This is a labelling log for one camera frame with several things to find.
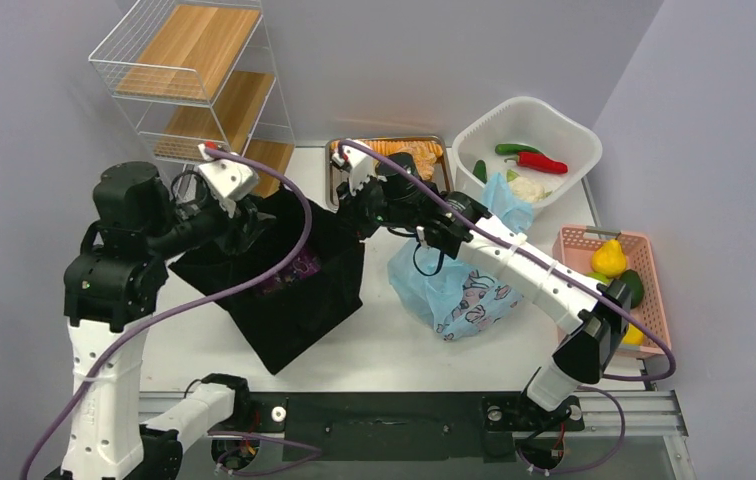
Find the purple snack packet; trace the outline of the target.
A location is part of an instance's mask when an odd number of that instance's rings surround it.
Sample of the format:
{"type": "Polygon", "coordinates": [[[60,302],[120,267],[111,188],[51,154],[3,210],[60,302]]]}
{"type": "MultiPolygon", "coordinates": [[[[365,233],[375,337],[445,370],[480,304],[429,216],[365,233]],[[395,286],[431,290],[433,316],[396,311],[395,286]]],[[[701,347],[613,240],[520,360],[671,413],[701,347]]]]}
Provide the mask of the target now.
{"type": "Polygon", "coordinates": [[[320,257],[309,246],[304,246],[290,263],[256,285],[253,292],[257,296],[265,296],[283,290],[317,274],[321,267],[320,257]]]}

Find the black fabric tote bag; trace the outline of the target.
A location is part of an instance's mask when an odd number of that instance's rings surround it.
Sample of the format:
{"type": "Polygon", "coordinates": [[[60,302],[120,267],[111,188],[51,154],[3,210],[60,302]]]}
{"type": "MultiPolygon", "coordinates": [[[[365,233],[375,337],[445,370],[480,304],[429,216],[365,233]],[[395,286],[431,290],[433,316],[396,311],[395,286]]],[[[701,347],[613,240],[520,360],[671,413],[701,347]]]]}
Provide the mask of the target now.
{"type": "MultiPolygon", "coordinates": [[[[346,320],[362,301],[365,246],[337,216],[310,205],[312,226],[304,246],[321,259],[321,271],[288,288],[257,296],[253,287],[218,300],[258,355],[277,374],[346,320]]],[[[304,224],[294,193],[281,188],[260,209],[276,216],[275,225],[245,253],[227,255],[214,244],[184,254],[171,270],[204,295],[218,293],[264,273],[290,252],[304,224]]]]}

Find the blue printed plastic bag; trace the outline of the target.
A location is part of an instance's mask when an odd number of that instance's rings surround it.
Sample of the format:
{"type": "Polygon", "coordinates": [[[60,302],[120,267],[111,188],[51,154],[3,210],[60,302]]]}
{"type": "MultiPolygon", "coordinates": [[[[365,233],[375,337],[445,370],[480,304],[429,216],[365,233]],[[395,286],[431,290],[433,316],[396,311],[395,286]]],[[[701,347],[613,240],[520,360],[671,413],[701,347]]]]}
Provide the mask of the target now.
{"type": "Polygon", "coordinates": [[[446,342],[483,332],[523,301],[493,274],[414,240],[389,260],[387,272],[403,308],[446,342]]]}

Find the green chili pepper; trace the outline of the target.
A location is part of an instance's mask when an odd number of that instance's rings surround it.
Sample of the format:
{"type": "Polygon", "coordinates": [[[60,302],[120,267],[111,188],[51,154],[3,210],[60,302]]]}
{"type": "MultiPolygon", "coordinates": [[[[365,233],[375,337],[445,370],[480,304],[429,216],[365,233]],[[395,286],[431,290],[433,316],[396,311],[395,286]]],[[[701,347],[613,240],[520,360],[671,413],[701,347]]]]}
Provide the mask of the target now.
{"type": "Polygon", "coordinates": [[[539,149],[536,149],[536,148],[534,148],[532,146],[529,146],[529,145],[517,144],[517,143],[500,143],[500,144],[497,144],[494,147],[494,152],[497,155],[502,155],[502,156],[519,155],[520,153],[541,154],[541,151],[539,149]]]}

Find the red chili pepper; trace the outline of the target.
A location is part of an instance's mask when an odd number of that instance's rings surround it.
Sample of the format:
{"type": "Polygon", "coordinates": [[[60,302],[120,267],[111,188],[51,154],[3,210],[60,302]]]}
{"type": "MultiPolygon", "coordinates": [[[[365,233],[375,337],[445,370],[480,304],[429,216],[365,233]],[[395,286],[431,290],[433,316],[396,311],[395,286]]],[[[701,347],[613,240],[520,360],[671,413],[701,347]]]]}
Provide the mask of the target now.
{"type": "Polygon", "coordinates": [[[569,168],[565,163],[552,160],[544,154],[530,151],[517,153],[515,163],[519,167],[547,174],[564,175],[569,172],[569,168]]]}

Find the yellow pear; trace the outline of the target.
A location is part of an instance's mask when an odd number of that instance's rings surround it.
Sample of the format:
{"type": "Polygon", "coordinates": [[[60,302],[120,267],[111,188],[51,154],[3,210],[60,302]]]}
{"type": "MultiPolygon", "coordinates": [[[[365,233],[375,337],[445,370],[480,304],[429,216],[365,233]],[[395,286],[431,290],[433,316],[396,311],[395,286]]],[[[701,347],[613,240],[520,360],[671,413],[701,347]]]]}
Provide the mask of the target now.
{"type": "Polygon", "coordinates": [[[607,278],[615,278],[628,268],[628,260],[622,244],[611,239],[602,244],[591,256],[591,268],[594,273],[607,278]]]}

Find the yellow lemon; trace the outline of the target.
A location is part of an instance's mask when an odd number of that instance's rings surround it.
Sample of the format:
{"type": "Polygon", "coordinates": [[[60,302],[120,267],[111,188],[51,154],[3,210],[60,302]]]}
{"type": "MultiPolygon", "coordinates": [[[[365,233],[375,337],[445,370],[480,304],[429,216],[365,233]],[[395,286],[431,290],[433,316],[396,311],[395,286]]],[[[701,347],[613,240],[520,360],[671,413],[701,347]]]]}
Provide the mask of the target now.
{"type": "Polygon", "coordinates": [[[634,324],[627,325],[626,333],[621,340],[622,345],[642,346],[645,341],[645,334],[634,324]]]}

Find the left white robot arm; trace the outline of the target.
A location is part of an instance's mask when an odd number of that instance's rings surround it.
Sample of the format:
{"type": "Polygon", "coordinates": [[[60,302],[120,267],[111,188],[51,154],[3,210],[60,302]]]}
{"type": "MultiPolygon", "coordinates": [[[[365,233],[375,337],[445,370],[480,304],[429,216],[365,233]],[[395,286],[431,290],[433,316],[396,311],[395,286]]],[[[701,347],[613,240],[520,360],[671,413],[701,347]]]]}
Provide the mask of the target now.
{"type": "Polygon", "coordinates": [[[201,246],[242,250],[256,236],[252,169],[214,160],[194,175],[198,194],[183,203],[148,162],[112,166],[94,188],[99,217],[64,273],[75,403],[55,479],[173,479],[210,428],[238,430],[251,420],[246,381],[227,374],[204,377],[172,409],[138,419],[143,324],[156,310],[167,261],[201,246]]]}

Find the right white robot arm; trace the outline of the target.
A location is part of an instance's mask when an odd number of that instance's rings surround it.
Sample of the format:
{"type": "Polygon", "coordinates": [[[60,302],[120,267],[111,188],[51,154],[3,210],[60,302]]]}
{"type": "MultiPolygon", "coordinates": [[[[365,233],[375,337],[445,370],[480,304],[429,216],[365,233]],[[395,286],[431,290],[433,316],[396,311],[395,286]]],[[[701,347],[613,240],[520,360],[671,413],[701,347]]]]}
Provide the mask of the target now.
{"type": "Polygon", "coordinates": [[[596,282],[544,254],[472,197],[439,192],[421,180],[413,164],[386,158],[361,142],[344,141],[331,165],[343,172],[337,213],[361,237],[395,230],[415,253],[433,252],[437,264],[419,270],[431,278],[451,258],[477,274],[467,289],[515,292],[549,316],[564,333],[550,359],[537,368],[521,393],[519,413],[531,428],[547,427],[570,409],[566,400],[597,384],[633,319],[632,292],[615,280],[596,282]]]}

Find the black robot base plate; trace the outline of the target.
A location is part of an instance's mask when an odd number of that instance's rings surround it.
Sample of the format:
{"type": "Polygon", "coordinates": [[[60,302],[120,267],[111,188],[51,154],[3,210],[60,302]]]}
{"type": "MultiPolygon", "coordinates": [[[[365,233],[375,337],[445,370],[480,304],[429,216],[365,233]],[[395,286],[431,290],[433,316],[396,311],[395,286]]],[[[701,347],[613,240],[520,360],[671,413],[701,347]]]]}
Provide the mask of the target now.
{"type": "Polygon", "coordinates": [[[580,432],[580,403],[552,413],[518,392],[254,393],[240,430],[317,447],[325,461],[509,462],[522,445],[580,432]]]}

